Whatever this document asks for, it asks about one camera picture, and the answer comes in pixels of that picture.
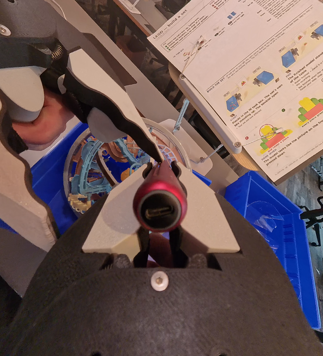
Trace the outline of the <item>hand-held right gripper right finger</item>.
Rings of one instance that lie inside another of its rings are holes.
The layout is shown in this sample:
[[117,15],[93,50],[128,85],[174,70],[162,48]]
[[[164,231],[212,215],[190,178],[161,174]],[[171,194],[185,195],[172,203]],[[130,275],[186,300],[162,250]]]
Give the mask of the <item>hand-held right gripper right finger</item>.
[[170,231],[174,258],[195,254],[237,253],[240,246],[217,198],[209,186],[180,163],[172,170],[187,195],[187,211],[179,227]]

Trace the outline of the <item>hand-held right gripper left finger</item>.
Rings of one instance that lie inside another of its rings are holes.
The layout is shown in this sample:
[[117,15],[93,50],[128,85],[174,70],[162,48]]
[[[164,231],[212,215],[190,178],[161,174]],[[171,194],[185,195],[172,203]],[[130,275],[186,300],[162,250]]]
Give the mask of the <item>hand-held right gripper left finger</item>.
[[84,253],[124,254],[128,258],[148,258],[149,231],[141,228],[133,211],[133,199],[144,182],[144,164],[112,189],[105,200],[83,246]]

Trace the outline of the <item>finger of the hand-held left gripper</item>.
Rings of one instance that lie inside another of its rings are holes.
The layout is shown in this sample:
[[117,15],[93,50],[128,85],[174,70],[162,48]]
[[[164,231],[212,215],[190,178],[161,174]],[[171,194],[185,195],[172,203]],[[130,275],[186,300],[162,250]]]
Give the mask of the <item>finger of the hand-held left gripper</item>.
[[0,219],[35,246],[49,251],[59,234],[51,209],[32,188],[29,164],[9,145],[12,123],[0,91]]
[[90,132],[103,143],[127,135],[156,162],[163,157],[138,110],[125,90],[83,49],[69,54],[65,75],[57,80],[65,99],[80,105],[75,115],[87,122]]

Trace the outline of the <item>blue plastic bin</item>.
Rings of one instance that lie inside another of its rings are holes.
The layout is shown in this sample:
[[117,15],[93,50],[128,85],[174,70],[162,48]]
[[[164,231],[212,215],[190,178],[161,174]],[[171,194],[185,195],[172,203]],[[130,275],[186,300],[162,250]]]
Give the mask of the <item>blue plastic bin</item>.
[[[196,158],[191,158],[192,148],[196,153],[201,149],[182,131],[177,134],[173,129],[175,121],[166,120],[160,124],[145,120],[146,127],[157,144],[160,153],[169,163],[177,161],[191,170],[207,185],[211,180],[205,174],[211,169],[212,164],[203,168],[196,168]],[[71,210],[64,190],[64,168],[67,155],[78,136],[87,129],[86,124],[77,124],[48,154],[41,158],[31,168],[33,176],[32,187],[34,192],[43,202],[47,203],[57,224],[58,232],[62,235],[79,218]]]
[[270,233],[257,229],[269,244],[293,285],[299,304],[310,324],[321,329],[318,297],[302,211],[274,185],[249,171],[226,188],[225,199],[245,218],[247,206],[264,201],[275,206],[284,221]]

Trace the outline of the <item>clear ball maze puzzle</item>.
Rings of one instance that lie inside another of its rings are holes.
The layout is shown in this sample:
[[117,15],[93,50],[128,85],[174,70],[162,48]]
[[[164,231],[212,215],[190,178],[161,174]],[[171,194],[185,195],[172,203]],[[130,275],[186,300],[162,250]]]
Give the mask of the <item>clear ball maze puzzle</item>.
[[65,162],[64,190],[73,213],[82,216],[98,199],[147,163],[156,164],[127,135],[103,143],[85,129],[73,143]]

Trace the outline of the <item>red electric screwdriver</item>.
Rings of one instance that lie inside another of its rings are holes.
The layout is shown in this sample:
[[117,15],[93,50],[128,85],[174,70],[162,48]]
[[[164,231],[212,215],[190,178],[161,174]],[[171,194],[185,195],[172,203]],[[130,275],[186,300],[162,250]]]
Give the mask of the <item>red electric screwdriver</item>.
[[180,182],[177,161],[148,163],[143,182],[133,198],[133,212],[141,226],[152,232],[170,232],[179,227],[187,212],[187,191]]

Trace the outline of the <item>person's right hand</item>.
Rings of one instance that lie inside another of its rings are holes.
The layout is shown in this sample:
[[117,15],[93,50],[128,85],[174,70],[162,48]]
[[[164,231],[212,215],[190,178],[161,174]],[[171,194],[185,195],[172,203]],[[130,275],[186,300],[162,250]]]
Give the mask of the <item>person's right hand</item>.
[[173,268],[173,255],[169,240],[158,233],[150,233],[149,256],[153,259],[147,261],[147,268]]

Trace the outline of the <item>person's left hand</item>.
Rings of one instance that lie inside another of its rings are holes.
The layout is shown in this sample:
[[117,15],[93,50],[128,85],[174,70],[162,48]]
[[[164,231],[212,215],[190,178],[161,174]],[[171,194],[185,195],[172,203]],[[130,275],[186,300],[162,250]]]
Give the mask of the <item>person's left hand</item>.
[[54,143],[65,131],[66,124],[74,114],[63,105],[61,95],[46,87],[44,104],[38,117],[32,122],[13,122],[13,129],[27,145],[28,149],[42,151]]

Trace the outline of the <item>black square pad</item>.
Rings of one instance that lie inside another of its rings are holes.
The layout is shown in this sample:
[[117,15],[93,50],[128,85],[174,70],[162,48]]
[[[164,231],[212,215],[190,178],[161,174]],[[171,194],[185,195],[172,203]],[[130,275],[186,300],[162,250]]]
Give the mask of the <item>black square pad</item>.
[[115,57],[103,46],[103,44],[91,33],[84,33],[84,36],[97,48],[105,58],[111,69],[117,75],[123,86],[136,84],[137,81],[127,72],[126,69],[115,59]]

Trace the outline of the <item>clear plastic dome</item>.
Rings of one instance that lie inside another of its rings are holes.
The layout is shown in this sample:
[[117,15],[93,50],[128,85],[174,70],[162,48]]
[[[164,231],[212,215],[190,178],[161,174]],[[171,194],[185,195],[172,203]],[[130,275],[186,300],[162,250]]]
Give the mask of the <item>clear plastic dome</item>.
[[270,233],[280,224],[280,221],[284,221],[275,206],[264,201],[256,201],[249,204],[245,212],[245,218],[256,228],[261,228]]

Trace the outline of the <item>white document stand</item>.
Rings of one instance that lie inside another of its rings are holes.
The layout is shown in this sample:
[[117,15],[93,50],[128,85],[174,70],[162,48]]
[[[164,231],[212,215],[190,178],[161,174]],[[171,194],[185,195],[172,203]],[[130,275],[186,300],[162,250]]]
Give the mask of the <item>white document stand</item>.
[[225,149],[232,155],[232,168],[236,168],[236,173],[245,173],[246,170],[253,170],[252,165],[249,165],[249,160],[245,151],[242,148],[236,148],[235,140],[231,135],[229,129],[219,118],[211,106],[204,100],[202,95],[193,87],[193,85],[186,79],[181,78],[181,73],[172,65],[169,65],[169,81],[165,93],[167,97],[176,87],[182,94],[190,101],[197,113],[204,120],[205,124],[210,128],[217,139],[224,145]]

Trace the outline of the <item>instruction sheet board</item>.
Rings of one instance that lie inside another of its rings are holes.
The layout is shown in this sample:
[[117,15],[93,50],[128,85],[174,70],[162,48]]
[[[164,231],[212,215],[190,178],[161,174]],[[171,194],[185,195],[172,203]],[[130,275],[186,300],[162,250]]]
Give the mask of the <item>instruction sheet board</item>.
[[190,1],[148,40],[274,183],[323,153],[323,1]]

